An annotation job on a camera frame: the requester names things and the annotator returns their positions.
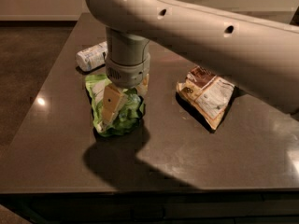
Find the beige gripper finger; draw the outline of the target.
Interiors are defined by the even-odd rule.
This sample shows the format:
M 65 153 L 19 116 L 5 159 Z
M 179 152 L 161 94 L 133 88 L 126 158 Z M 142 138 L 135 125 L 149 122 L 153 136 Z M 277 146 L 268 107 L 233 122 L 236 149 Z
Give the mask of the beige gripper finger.
M 150 75 L 146 75 L 143 80 L 141 81 L 140 84 L 138 84 L 135 88 L 137 90 L 137 94 L 139 96 L 144 97 L 147 92 L 148 92 L 148 86 L 149 86 L 149 80 L 150 80 Z
M 127 102 L 127 98 L 128 96 L 123 89 L 118 88 L 113 83 L 105 86 L 102 110 L 102 118 L 105 124 L 113 122 Z

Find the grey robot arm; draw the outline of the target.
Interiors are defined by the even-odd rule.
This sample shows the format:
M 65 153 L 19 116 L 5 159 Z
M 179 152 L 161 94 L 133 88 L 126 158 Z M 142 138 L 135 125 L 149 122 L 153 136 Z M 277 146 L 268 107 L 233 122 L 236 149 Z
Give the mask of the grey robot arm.
M 178 0 L 86 0 L 107 28 L 107 75 L 132 88 L 149 71 L 154 41 L 234 83 L 293 119 L 299 116 L 299 31 Z

